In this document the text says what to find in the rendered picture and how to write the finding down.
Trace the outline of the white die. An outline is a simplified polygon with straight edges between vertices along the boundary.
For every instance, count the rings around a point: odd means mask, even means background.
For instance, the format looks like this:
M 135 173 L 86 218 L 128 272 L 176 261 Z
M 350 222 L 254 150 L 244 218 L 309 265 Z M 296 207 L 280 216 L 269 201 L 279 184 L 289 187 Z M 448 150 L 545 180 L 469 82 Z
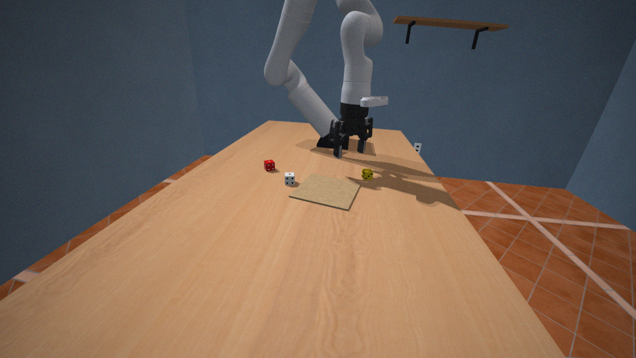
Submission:
M 285 185 L 295 185 L 295 173 L 285 173 Z

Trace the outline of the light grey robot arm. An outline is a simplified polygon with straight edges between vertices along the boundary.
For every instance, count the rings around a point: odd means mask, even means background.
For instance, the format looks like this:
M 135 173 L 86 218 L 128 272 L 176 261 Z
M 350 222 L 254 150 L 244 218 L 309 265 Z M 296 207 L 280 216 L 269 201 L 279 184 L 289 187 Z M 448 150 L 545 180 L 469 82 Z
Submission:
M 284 84 L 290 102 L 323 138 L 330 131 L 331 121 L 339 120 L 291 60 L 311 22 L 317 1 L 285 0 L 272 50 L 264 65 L 264 78 L 274 87 Z M 383 36 L 379 13 L 369 0 L 335 1 L 346 16 L 340 31 L 345 63 L 341 102 L 364 108 L 388 105 L 388 96 L 370 96 L 373 62 L 364 55 L 364 47 L 374 47 Z

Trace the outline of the yellow die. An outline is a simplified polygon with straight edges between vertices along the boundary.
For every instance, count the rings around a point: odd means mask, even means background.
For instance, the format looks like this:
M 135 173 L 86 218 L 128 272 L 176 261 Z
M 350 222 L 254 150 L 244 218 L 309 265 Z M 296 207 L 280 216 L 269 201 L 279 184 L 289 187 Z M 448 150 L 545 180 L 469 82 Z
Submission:
M 372 180 L 373 179 L 373 171 L 372 169 L 363 169 L 362 176 L 363 180 Z

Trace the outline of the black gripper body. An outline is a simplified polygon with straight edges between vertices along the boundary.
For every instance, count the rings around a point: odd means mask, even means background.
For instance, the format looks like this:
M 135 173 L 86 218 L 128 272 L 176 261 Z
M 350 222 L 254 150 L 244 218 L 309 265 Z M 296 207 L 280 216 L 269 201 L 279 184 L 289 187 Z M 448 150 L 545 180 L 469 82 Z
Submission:
M 369 108 L 360 107 L 360 105 L 356 104 L 340 104 L 340 115 L 341 121 L 343 121 L 343 125 L 341 126 L 344 134 L 348 131 L 351 124 L 356 124 L 356 129 L 351 132 L 349 136 L 358 135 L 360 129 L 358 128 L 358 124 L 365 124 L 365 116 L 368 116 Z M 364 116 L 364 117 L 363 117 Z

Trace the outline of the tan square mat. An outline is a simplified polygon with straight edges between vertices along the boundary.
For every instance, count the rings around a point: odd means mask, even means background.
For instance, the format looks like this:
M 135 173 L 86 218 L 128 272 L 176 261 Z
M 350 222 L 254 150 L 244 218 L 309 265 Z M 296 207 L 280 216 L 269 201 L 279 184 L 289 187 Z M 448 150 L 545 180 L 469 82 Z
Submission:
M 311 173 L 289 197 L 348 211 L 360 185 Z

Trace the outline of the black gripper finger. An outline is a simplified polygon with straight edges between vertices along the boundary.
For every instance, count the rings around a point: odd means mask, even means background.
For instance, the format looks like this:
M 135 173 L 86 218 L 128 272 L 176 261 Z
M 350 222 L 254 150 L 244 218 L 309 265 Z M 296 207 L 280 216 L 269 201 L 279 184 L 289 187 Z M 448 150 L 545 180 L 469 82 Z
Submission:
M 360 133 L 358 134 L 358 137 L 360 140 L 358 140 L 358 148 L 357 151 L 359 153 L 364 153 L 364 149 L 366 146 L 366 141 L 368 140 L 368 138 L 372 137 L 372 131 L 373 131 L 373 118 L 369 117 L 369 116 L 365 116 L 365 124 L 358 124 L 358 128 L 360 129 Z M 368 132 L 367 132 L 368 129 Z
M 330 131 L 329 131 L 329 137 L 328 137 L 328 141 L 330 143 L 334 144 L 333 155 L 337 159 L 341 158 L 343 142 L 345 140 L 347 140 L 348 136 L 356 128 L 356 124 L 351 124 L 351 126 L 348 129 L 348 131 L 345 134 L 343 134 L 342 133 L 343 131 L 341 129 L 341 125 L 343 125 L 343 121 L 332 120 L 331 121 L 331 128 L 330 128 Z M 332 137 L 334 137 L 334 138 L 332 138 Z

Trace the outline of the red die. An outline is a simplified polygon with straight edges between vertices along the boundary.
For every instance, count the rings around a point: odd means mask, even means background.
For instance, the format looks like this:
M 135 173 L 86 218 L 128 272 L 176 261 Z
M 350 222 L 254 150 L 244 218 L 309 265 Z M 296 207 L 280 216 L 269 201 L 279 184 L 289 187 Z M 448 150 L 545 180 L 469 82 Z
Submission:
M 267 161 L 264 161 L 264 169 L 265 169 L 267 172 L 274 171 L 274 170 L 275 170 L 275 163 L 274 163 L 274 161 L 273 161 L 273 160 L 267 160 Z

